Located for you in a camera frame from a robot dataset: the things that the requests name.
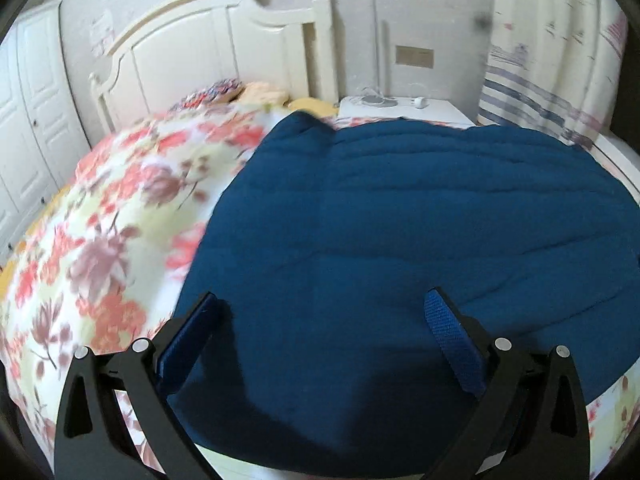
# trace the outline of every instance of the quilted fabric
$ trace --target quilted fabric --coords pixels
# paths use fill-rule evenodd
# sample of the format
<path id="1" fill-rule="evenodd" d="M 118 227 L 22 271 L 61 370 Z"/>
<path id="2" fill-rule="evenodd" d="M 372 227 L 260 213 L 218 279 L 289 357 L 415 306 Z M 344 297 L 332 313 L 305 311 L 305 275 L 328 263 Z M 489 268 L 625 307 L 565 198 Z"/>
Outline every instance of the quilted fabric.
<path id="1" fill-rule="evenodd" d="M 640 211 L 532 130 L 297 112 L 223 193 L 178 300 L 229 302 L 172 407 L 198 444 L 324 476 L 427 471 L 474 405 L 423 313 L 441 286 L 495 336 L 565 344 L 587 402 L 640 355 Z"/>

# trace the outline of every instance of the white wall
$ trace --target white wall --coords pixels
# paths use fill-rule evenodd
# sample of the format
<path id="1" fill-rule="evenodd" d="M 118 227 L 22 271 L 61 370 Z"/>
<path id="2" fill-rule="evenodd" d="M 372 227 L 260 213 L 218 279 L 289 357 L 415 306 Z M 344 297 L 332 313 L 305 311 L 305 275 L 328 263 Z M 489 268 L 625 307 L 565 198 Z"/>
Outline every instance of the white wall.
<path id="1" fill-rule="evenodd" d="M 88 75 L 105 78 L 108 66 L 92 57 L 89 26 L 105 9 L 113 15 L 116 35 L 164 0 L 63 0 L 62 38 L 69 81 L 92 144 L 101 137 Z M 273 9 L 306 7 L 311 0 L 261 0 Z M 370 0 L 335 0 L 341 94 L 360 93 L 374 82 Z M 376 0 L 383 43 L 383 89 L 394 95 L 423 94 L 449 99 L 475 119 L 490 40 L 493 0 Z M 433 69 L 392 64 L 395 45 L 435 51 Z M 409 83 L 421 83 L 410 86 Z"/>

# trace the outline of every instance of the wardrobe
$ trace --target wardrobe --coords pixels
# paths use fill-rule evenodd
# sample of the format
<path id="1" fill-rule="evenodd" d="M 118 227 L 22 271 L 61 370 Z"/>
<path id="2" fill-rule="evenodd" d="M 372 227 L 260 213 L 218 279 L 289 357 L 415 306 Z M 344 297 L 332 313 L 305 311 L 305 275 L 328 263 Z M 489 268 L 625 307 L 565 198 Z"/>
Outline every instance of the wardrobe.
<path id="1" fill-rule="evenodd" d="M 66 76 L 61 2 L 20 15 L 0 44 L 0 266 L 90 150 Z"/>

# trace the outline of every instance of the bed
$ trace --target bed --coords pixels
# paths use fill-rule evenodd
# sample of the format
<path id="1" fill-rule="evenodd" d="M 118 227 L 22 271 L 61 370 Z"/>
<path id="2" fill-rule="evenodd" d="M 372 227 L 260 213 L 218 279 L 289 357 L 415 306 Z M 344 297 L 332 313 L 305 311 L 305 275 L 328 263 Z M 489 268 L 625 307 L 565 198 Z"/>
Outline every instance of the bed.
<path id="1" fill-rule="evenodd" d="M 106 136 L 2 274 L 0 356 L 9 393 L 51 465 L 73 352 L 80 345 L 119 351 L 157 333 L 173 313 L 220 195 L 290 113 L 234 104 L 166 110 L 225 77 L 337 102 L 332 13 L 331 0 L 281 11 L 255 0 L 171 0 L 114 42 L 105 81 L 92 75 Z M 592 152 L 638 202 L 633 160 L 606 139 Z M 638 420 L 639 388 L 637 362 L 587 406 L 594 475 Z M 126 395 L 118 400 L 143 461 L 160 469 Z M 225 478 L 303 477 L 200 449 Z"/>

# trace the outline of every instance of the yellow pillow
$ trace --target yellow pillow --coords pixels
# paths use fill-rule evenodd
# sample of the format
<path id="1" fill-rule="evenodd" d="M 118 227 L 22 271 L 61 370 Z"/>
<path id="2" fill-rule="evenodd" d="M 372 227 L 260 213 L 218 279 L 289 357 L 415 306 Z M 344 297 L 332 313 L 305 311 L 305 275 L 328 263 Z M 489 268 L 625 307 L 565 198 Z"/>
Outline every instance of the yellow pillow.
<path id="1" fill-rule="evenodd" d="M 289 99 L 289 94 L 283 89 L 270 83 L 256 81 L 246 84 L 237 102 L 252 105 L 270 104 L 282 106 L 287 99 Z"/>
<path id="2" fill-rule="evenodd" d="M 317 118 L 332 117 L 338 114 L 338 108 L 326 101 L 316 99 L 315 97 L 303 97 L 296 99 L 289 103 L 289 110 L 292 110 L 293 112 L 302 110 L 303 112 L 308 112 Z"/>
<path id="3" fill-rule="evenodd" d="M 0 301 L 4 301 L 9 291 L 9 285 L 11 285 L 11 280 L 14 277 L 15 267 L 16 260 L 11 258 L 0 274 Z"/>

